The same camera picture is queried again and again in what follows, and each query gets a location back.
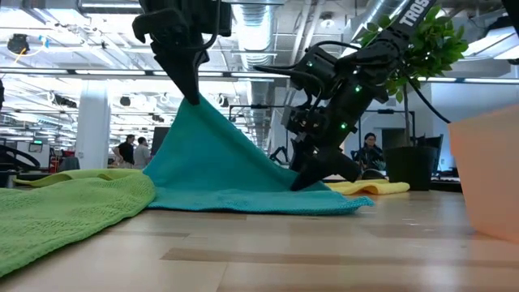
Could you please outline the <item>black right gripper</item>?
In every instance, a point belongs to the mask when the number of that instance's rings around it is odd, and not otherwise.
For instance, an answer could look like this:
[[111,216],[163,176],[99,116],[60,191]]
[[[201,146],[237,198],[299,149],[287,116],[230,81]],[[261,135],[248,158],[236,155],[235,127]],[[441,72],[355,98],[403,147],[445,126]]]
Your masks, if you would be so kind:
[[319,113],[326,119],[326,125],[313,139],[317,151],[306,162],[290,186],[291,191],[301,191],[331,175],[340,175],[347,181],[356,181],[360,167],[341,150],[341,145],[352,132],[371,101],[333,104],[319,107]]

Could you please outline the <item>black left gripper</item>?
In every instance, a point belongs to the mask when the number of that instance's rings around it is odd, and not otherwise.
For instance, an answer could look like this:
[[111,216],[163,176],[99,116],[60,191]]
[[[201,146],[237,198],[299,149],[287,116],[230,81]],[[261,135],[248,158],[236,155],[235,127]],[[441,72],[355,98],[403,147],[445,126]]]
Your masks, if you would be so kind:
[[154,58],[191,105],[200,103],[199,66],[209,61],[202,37],[209,0],[138,0],[143,13],[132,23],[135,38],[149,36],[166,51]]

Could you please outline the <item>yellow microfiber towel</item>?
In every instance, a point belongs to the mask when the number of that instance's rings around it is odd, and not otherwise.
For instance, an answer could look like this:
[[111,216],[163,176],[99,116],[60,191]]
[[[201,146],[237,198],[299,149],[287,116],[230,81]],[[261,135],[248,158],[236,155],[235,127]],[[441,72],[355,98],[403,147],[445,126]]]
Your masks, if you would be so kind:
[[389,182],[385,179],[358,180],[356,182],[328,182],[326,186],[342,195],[371,194],[391,195],[410,189],[407,182]]

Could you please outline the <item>teal microfiber towel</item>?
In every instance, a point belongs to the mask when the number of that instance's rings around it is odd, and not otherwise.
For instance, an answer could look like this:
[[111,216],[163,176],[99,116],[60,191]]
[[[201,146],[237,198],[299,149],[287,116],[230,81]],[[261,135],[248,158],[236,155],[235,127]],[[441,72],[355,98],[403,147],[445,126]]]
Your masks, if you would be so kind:
[[205,98],[182,101],[144,174],[155,186],[149,208],[193,212],[338,216],[373,206],[318,182],[291,191],[295,172],[269,160]]

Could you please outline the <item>large green microfiber towel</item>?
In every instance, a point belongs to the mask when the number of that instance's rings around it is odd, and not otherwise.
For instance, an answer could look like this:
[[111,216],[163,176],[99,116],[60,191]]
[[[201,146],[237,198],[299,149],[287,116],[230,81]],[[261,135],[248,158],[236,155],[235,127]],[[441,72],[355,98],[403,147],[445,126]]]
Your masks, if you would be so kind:
[[152,180],[141,173],[0,189],[0,277],[137,215],[154,197]]

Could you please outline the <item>person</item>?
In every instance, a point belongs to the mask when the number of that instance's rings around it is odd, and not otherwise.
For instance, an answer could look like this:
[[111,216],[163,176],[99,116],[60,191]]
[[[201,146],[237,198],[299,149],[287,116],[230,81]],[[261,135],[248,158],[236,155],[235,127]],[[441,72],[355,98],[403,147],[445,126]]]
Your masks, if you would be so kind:
[[134,135],[127,135],[126,140],[113,148],[118,166],[123,169],[132,169],[134,166]]
[[134,151],[134,167],[136,169],[144,169],[151,161],[151,152],[148,146],[148,142],[144,137],[137,139],[138,145]]
[[383,179],[386,169],[383,150],[376,144],[376,135],[368,132],[364,136],[363,146],[353,154],[354,161],[360,167],[359,179]]

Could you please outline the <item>black background monitor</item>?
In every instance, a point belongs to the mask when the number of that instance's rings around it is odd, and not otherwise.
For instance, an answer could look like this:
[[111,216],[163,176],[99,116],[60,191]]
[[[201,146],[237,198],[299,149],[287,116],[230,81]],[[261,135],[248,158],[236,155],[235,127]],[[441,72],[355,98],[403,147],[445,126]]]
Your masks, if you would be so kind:
[[169,131],[168,127],[155,127],[152,137],[152,146],[151,146],[151,155],[155,156],[161,147],[167,133]]

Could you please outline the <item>black plant pot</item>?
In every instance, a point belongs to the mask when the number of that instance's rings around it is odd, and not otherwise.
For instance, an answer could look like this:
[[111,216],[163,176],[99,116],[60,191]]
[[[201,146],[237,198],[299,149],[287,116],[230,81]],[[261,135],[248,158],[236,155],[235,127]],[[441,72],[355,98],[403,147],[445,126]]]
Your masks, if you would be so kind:
[[384,151],[386,173],[391,183],[408,183],[411,191],[428,191],[437,149],[399,147]]

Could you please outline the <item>white pillar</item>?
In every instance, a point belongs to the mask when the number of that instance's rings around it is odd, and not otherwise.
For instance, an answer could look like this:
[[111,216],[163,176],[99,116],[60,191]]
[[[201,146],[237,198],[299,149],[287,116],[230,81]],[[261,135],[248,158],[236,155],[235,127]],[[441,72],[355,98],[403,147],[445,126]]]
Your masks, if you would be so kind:
[[75,144],[75,156],[82,170],[107,167],[110,111],[107,82],[83,80]]

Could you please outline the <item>black ceiling device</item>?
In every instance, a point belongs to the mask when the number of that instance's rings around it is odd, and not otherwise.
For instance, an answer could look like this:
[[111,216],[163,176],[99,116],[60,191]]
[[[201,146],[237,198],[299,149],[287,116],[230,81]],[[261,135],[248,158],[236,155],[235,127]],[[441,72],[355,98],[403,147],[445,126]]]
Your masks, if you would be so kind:
[[15,33],[7,42],[7,49],[13,54],[26,54],[29,50],[28,36]]

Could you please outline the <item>orange tray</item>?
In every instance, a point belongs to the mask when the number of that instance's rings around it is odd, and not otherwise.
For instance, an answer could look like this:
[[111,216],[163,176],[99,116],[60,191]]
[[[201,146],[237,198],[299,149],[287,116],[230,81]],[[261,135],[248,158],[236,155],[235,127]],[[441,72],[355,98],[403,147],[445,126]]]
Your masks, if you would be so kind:
[[519,105],[448,125],[471,225],[519,243]]

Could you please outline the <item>green leafy plant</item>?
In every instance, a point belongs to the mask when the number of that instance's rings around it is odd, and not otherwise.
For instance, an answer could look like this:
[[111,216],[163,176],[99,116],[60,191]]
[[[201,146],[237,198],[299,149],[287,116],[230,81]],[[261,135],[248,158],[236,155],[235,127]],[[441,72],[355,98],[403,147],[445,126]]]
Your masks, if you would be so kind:
[[468,49],[464,28],[455,28],[440,12],[436,0],[409,0],[399,15],[367,23],[354,63],[368,69],[375,84],[398,102],[407,103],[411,90],[422,98],[420,79],[443,77]]

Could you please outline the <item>silver ventilation duct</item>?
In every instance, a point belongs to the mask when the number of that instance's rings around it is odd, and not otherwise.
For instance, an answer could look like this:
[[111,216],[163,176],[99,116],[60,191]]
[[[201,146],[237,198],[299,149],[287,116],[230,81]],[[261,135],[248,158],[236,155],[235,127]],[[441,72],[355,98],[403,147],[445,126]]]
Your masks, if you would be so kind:
[[275,28],[275,7],[237,4],[233,5],[233,13],[244,70],[252,71],[253,66],[270,65],[273,60],[271,49]]

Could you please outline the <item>black metal stand frame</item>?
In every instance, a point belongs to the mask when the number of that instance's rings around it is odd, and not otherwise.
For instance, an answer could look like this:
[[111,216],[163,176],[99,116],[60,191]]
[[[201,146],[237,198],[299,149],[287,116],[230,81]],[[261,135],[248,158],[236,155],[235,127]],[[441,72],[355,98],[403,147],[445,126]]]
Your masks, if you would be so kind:
[[229,105],[228,120],[236,127],[259,127],[264,129],[270,126],[272,113],[276,108],[283,109],[283,105]]
[[375,135],[375,144],[382,149],[415,145],[416,114],[397,109],[369,109],[358,122],[356,134],[358,146],[362,147],[365,135]]

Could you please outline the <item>black curved frame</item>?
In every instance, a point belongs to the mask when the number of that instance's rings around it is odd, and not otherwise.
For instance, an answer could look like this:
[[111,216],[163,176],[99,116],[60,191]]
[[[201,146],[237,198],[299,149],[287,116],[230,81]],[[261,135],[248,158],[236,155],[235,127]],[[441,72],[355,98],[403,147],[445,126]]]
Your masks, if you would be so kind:
[[16,148],[0,144],[0,160],[1,159],[22,170],[38,170],[41,167],[41,163],[35,157]]

